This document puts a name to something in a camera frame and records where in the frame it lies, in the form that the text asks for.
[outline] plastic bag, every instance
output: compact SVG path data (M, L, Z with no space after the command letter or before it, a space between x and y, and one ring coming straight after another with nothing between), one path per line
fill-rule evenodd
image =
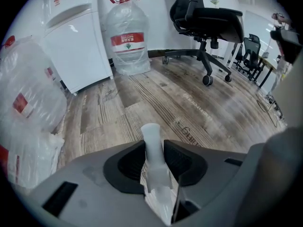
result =
M56 170L64 143L51 134L67 100L50 77L50 64L30 37L10 46L0 64L0 161L8 179L28 189Z
M148 19L133 1L120 3L107 15L107 31L114 65L122 75L151 69L147 54Z

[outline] office chair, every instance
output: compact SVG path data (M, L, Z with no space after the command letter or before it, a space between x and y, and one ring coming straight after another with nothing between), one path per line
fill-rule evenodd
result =
M244 73L246 72L248 74L248 78L252 80L253 75L256 73L256 71L260 70L260 67L258 66L258 56L259 51L261 48L260 39L256 35L250 34L249 38L244 38L244 45L245 45L245 54L243 56L243 63L244 67L248 68L247 70L244 69L241 64L238 64L238 71L241 71Z
M238 44L235 43L235 45L233 46L232 55L235 53L237 45ZM243 61L242 50L243 50L243 45L240 44L239 50L238 50L236 58L235 58L237 61L234 61L234 63L236 64L237 69L238 69L239 65L241 64L241 61Z
M205 8L203 0L176 0L170 9L170 18L176 30L181 35L193 36L195 41L201 43L198 50L178 50L165 53L163 64L168 64L168 56L189 55L196 56L206 68L207 75L203 77L204 85L211 85L213 69L209 62L212 62L228 75L225 77L230 82L231 71L222 63L205 52L206 40L211 39L211 48L218 49L218 39L229 42L242 43L242 25L237 18L242 16L242 12L232 9Z

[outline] plastic water bottle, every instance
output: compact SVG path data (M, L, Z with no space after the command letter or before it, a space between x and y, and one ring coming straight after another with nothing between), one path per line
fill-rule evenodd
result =
M107 15L107 30L117 71L128 76L149 71L146 15L131 0L110 1L119 4Z

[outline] wooden floor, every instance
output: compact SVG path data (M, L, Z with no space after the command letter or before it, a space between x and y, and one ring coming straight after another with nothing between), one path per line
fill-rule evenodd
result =
M210 87L202 83L205 74L202 63L191 57L171 59L168 65L154 58L147 73L115 73L114 80L72 96L58 132L65 139L58 169L84 154L143 139L140 128L149 122L161 126L162 140L235 152L247 152L284 129L260 109L257 86L239 72L232 70L227 83L226 73L213 65Z

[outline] desk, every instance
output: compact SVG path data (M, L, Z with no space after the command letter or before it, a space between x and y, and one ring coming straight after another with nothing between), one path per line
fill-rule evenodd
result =
M267 75L265 76L265 78L263 79L263 81L261 82L261 84L259 85L259 88L261 88L263 86L263 84L265 83L265 81L267 80L267 78L269 77L270 73L273 70L276 70L276 68L270 64L270 62L268 60L266 60L265 58L262 58L261 56L259 56L259 63L258 66L260 66L262 64L262 67L259 71L259 73L257 74L257 76L254 78L254 82L257 82L258 77L260 76L261 72L263 71L263 68L266 66L267 68L269 68L269 72L267 73Z

